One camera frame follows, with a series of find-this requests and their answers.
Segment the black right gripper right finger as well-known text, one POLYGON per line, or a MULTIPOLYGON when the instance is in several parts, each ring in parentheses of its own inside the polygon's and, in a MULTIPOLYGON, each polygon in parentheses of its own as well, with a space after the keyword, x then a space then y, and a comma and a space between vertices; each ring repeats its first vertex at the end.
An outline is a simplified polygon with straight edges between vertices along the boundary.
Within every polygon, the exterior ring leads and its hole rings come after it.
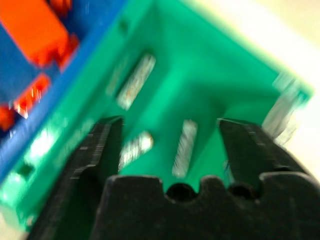
POLYGON ((218 128, 235 183, 248 186, 254 193, 262 193, 265 183, 295 193, 308 190, 309 176, 306 171, 260 125, 221 118, 218 128))

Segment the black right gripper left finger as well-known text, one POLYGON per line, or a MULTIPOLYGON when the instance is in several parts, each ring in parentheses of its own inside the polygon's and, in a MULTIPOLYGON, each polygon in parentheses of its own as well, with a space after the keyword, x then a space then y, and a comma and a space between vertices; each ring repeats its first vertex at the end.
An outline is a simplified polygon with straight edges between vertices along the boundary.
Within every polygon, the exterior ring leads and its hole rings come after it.
POLYGON ((105 181, 118 173, 123 118, 96 122, 69 156, 27 240, 89 240, 105 181))

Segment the green plastic bin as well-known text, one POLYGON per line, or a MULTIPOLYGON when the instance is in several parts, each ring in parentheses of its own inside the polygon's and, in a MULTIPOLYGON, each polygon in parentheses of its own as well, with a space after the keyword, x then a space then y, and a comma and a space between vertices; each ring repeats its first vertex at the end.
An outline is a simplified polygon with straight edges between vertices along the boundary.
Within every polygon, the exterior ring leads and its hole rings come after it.
POLYGON ((0 184, 0 214, 28 230, 72 150, 99 119, 120 115, 125 143, 143 131, 154 146, 120 173, 160 177, 168 188, 184 120, 197 135, 183 181, 223 176, 227 164, 216 122, 230 117, 262 124, 289 73, 249 51, 182 0, 128 0, 73 84, 0 184), (145 54, 155 66, 129 110, 117 96, 145 54))

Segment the blue plastic bin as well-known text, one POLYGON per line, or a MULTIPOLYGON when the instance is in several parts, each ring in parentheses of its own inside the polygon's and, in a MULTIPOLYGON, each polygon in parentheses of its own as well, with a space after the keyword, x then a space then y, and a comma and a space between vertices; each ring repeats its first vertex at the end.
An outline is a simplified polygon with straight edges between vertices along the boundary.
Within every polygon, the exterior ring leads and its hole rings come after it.
POLYGON ((0 185, 18 163, 44 121, 86 66, 101 38, 128 0, 77 0, 62 22, 80 40, 68 67, 59 72, 55 64, 40 69, 25 60, 13 40, 0 25, 0 104, 13 100, 41 71, 51 77, 52 85, 27 118, 18 117, 7 132, 0 131, 0 185))

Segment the lower left silver screw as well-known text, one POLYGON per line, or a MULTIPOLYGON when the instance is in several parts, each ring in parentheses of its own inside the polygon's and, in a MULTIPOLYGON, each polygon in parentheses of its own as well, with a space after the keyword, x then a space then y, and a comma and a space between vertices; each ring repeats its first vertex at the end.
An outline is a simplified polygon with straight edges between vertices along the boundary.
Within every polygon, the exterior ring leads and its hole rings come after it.
POLYGON ((153 145, 154 139, 147 131, 141 132, 138 136, 128 141, 120 151, 118 172, 151 150, 153 145))

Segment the silver screw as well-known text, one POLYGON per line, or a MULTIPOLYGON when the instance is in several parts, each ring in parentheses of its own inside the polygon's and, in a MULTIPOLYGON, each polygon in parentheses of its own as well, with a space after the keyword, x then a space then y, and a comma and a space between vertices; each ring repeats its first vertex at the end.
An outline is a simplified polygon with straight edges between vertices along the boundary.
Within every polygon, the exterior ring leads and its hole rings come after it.
POLYGON ((154 139, 147 131, 141 132, 138 136, 128 141, 120 151, 118 172, 151 150, 153 145, 154 139))
POLYGON ((191 119, 183 121, 182 131, 178 142, 177 153, 172 167, 172 175, 184 178, 189 170, 198 125, 191 119))
POLYGON ((117 103, 122 109, 130 109, 155 65, 156 58, 152 54, 146 53, 139 59, 117 95, 117 103))

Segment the shiny silver object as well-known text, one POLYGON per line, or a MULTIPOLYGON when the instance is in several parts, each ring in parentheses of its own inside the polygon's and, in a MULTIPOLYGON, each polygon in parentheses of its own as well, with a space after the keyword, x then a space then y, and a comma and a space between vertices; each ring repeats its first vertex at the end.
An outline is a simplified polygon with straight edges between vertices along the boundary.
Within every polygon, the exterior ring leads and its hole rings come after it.
POLYGON ((279 146, 294 136, 300 125, 300 114, 311 98, 302 80, 287 72, 281 72, 273 82, 280 96, 262 123, 262 129, 279 146))

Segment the middle silver screw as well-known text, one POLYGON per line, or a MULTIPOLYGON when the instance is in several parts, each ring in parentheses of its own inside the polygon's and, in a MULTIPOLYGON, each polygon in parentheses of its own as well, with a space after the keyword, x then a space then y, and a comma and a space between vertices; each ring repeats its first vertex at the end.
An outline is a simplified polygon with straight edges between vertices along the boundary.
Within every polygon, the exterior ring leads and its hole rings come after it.
POLYGON ((183 121, 182 131, 178 142, 177 153, 172 167, 172 175, 184 178, 189 170, 198 125, 191 119, 183 121))

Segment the upper silver screw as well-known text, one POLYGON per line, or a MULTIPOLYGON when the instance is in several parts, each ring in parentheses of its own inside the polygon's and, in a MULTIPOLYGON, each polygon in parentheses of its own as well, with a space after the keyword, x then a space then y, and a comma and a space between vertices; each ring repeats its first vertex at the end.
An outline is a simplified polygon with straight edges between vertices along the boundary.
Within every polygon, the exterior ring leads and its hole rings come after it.
POLYGON ((117 95, 117 103, 122 109, 130 109, 155 65, 156 58, 152 54, 146 53, 139 59, 117 95))

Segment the orange cylindrical battery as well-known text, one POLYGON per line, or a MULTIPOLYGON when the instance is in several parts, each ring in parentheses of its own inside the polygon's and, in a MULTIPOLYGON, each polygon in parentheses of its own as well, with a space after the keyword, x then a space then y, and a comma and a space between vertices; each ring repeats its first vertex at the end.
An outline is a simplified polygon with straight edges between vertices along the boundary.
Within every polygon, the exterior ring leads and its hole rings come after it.
POLYGON ((40 73, 13 101, 14 110, 27 119, 32 108, 40 102, 51 84, 51 78, 45 73, 40 73))
POLYGON ((15 124, 15 111, 7 105, 0 105, 0 130, 6 132, 15 124))

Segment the large orange block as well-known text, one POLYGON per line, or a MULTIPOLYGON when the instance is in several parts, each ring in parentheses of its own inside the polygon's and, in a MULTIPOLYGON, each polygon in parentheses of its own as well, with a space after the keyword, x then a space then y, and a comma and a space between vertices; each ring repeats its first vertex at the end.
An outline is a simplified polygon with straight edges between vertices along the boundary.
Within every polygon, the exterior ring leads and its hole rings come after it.
POLYGON ((47 0, 0 0, 0 23, 30 63, 68 61, 69 33, 47 0))

